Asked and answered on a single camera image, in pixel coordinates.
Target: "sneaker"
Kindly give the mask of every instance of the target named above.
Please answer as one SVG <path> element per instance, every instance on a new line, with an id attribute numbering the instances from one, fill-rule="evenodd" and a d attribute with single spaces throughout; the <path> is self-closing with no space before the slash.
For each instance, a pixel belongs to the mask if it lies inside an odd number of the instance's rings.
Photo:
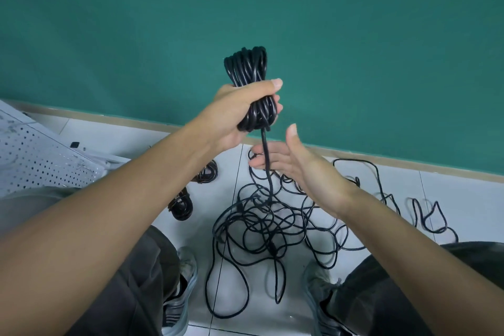
<path id="1" fill-rule="evenodd" d="M 339 287 L 341 279 L 337 284 L 331 283 L 329 271 L 313 261 L 304 270 L 301 284 L 308 306 L 313 313 L 312 336 L 351 336 L 352 333 L 343 324 L 329 317 L 320 305 L 332 295 L 334 288 Z"/>
<path id="2" fill-rule="evenodd" d="M 180 260 L 180 285 L 178 293 L 163 304 L 164 336 L 181 336 L 186 333 L 189 320 L 187 317 L 187 302 L 198 279 L 198 265 L 192 251 L 187 247 L 177 250 Z"/>

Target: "right hand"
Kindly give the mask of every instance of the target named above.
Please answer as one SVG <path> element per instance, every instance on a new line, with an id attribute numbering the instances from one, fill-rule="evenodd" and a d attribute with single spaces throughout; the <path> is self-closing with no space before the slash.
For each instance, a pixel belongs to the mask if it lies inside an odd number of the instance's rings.
<path id="1" fill-rule="evenodd" d="M 264 169 L 263 145 L 252 147 L 257 156 L 249 161 L 255 169 Z M 285 142 L 268 142 L 270 168 L 295 180 L 308 196 L 333 217 L 341 218 L 350 209 L 359 188 L 344 178 L 325 158 L 304 147 L 296 124 L 287 128 Z"/>

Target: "left hand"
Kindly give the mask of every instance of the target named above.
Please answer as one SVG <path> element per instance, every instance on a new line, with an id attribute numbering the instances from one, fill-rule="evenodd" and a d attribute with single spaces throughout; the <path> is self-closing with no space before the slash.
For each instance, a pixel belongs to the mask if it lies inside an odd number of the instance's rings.
<path id="1" fill-rule="evenodd" d="M 250 104 L 264 96 L 271 96 L 277 104 L 277 114 L 283 106 L 278 103 L 280 96 L 276 94 L 282 87 L 282 80 L 256 81 L 252 84 L 235 87 L 231 84 L 223 85 L 208 105 L 195 119 L 199 128 L 208 133 L 211 142 L 216 145 L 219 153 L 238 146 L 247 132 L 240 132 L 237 125 L 243 120 Z"/>

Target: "white tiled floor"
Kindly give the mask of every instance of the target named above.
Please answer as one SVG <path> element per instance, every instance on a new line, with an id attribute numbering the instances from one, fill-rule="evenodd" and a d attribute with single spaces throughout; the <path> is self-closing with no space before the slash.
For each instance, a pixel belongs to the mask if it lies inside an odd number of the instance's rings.
<path id="1" fill-rule="evenodd" d="M 33 116 L 42 124 L 71 143 L 82 142 L 90 149 L 135 157 L 149 145 L 166 136 L 166 133 L 128 127 L 99 124 L 80 120 Z M 176 221 L 164 211 L 155 220 L 156 225 L 176 247 L 188 245 L 195 250 L 198 258 L 198 284 L 190 300 L 190 336 L 237 336 L 245 333 L 258 336 L 307 334 L 312 328 L 312 314 L 304 302 L 300 287 L 300 277 L 306 264 L 313 259 L 305 245 L 297 245 L 287 251 L 283 261 L 287 270 L 286 292 L 283 300 L 276 305 L 274 293 L 274 270 L 271 261 L 242 269 L 250 286 L 250 302 L 245 311 L 232 319 L 220 320 L 211 316 L 205 304 L 205 278 L 212 261 L 211 228 L 218 215 L 227 208 L 240 187 L 251 182 L 247 166 L 249 146 L 240 145 L 216 159 L 219 166 L 217 180 L 208 185 L 190 183 L 187 187 L 194 205 L 192 216 L 185 222 Z M 338 170 L 349 177 L 359 177 L 361 187 L 372 193 L 379 192 L 374 170 L 369 165 L 352 161 L 338 161 Z M 470 180 L 395 167 L 379 166 L 384 192 L 393 193 L 404 218 L 412 222 L 411 198 L 422 205 L 424 214 L 435 201 L 446 216 L 461 241 L 491 240 L 504 242 L 501 223 L 504 220 L 504 184 Z M 300 197 L 281 193 L 281 198 L 293 206 L 300 205 Z M 321 210 L 312 214 L 317 225 L 329 227 L 333 219 Z M 434 228 L 443 222 L 438 213 L 432 216 Z M 451 242 L 453 236 L 447 232 L 435 237 L 427 236 L 443 244 Z M 309 234 L 315 248 L 329 250 L 331 238 L 327 233 Z M 347 247 L 358 247 L 361 243 L 350 233 Z M 240 261 L 254 260 L 236 247 L 233 255 Z M 336 266 L 330 271 L 334 280 L 344 279 L 365 257 L 367 250 L 340 251 Z M 209 283 L 211 304 L 215 299 L 215 310 L 226 314 L 236 311 L 246 299 L 246 291 L 238 272 L 226 261 L 217 257 L 215 271 Z"/>

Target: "green wall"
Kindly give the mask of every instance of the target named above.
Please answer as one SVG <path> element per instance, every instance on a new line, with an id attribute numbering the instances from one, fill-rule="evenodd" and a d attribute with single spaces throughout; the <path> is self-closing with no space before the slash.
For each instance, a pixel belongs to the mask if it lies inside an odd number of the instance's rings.
<path id="1" fill-rule="evenodd" d="M 0 97 L 183 124 L 260 45 L 270 138 L 504 174 L 504 0 L 0 2 Z"/>

